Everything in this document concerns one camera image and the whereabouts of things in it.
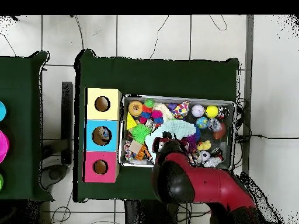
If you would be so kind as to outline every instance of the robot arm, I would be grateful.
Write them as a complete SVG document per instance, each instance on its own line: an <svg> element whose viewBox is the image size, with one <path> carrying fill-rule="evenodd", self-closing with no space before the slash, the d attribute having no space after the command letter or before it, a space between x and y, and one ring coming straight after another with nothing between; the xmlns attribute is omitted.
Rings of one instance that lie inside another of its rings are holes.
<svg viewBox="0 0 299 224"><path fill-rule="evenodd" d="M211 224L260 224L255 202L238 178L225 170L192 167L185 145L168 138L154 141L152 185L157 198L165 203L205 202Z"/></svg>

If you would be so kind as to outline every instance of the dark green tablecloth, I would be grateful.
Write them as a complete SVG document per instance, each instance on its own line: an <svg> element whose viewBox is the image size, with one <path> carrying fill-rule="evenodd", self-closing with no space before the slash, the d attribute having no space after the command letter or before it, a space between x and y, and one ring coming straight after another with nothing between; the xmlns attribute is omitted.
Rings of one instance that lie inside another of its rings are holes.
<svg viewBox="0 0 299 224"><path fill-rule="evenodd" d="M50 200L39 186L40 69L47 60L45 51L29 58L0 57L0 101L7 116L0 130L10 141L10 149L0 164L4 187L0 199Z"/></svg>
<svg viewBox="0 0 299 224"><path fill-rule="evenodd" d="M75 167L74 193L84 198L155 199L152 192L151 169L121 167L115 183L83 183L82 154L84 144L84 88L112 88L123 94L188 97L195 99L236 99L239 62L192 60L165 61L128 58L97 58L92 50L78 54L75 67Z"/></svg>

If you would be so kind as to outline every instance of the yellow toy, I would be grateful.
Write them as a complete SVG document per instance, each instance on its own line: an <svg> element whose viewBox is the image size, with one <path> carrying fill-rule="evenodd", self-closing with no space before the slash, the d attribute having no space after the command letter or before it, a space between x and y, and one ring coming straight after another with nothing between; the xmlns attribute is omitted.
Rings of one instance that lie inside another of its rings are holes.
<svg viewBox="0 0 299 224"><path fill-rule="evenodd" d="M209 140L206 140L205 142L199 142L197 146L198 151L207 151L211 148L211 143Z"/></svg>
<svg viewBox="0 0 299 224"><path fill-rule="evenodd" d="M128 113L127 115L127 130L132 129L136 126L136 122L133 119L132 115L130 113Z"/></svg>
<svg viewBox="0 0 299 224"><path fill-rule="evenodd" d="M206 116L208 118L216 118L218 116L218 107L217 106L208 106L206 109Z"/></svg>

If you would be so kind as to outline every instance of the gray bin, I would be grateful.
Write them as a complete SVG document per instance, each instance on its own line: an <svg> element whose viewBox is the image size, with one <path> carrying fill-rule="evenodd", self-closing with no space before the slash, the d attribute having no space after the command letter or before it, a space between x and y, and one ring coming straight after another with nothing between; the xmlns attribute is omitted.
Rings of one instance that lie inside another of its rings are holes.
<svg viewBox="0 0 299 224"><path fill-rule="evenodd" d="M207 107L209 105L215 105L215 106L226 106L230 110L230 114L228 118L223 120L223 123L225 124L227 131L225 136L220 140L219 146L221 150L223 151L223 157L224 161L220 163L217 168L220 169L229 169L231 170L234 165L234 145L235 145L235 122L237 119L237 113L236 113L236 104L233 101L222 101L222 100L199 100L199 99L186 99L186 98L176 98L176 97L161 97L161 96L146 96L142 95L140 97L132 97L130 95L124 95L121 101L121 107L123 108L123 113L120 121L120 142L119 142L119 163L123 166L137 166L137 167L153 167L154 165L149 160L137 160L133 159L132 161L126 161L124 158L125 151L123 149L127 131L126 130L126 119L127 119L127 113L128 113L128 105L133 100L138 100L142 103L145 102L146 99L153 99L156 103L175 103L180 104L183 101L189 100L189 112L186 117L186 121L193 120L195 123L195 117L192 116L191 108L196 104L201 104L204 107ZM209 129L206 129L201 132L201 136L208 135L208 132L210 132L210 135L212 135L211 131Z"/></svg>

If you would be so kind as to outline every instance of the yellow ball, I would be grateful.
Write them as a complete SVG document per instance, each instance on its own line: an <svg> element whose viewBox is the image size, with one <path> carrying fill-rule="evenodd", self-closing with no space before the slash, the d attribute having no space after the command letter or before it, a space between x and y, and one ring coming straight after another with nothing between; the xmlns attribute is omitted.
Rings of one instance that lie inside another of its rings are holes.
<svg viewBox="0 0 299 224"><path fill-rule="evenodd" d="M217 106L208 106L206 109L206 116L208 118L216 118L218 116L218 107Z"/></svg>

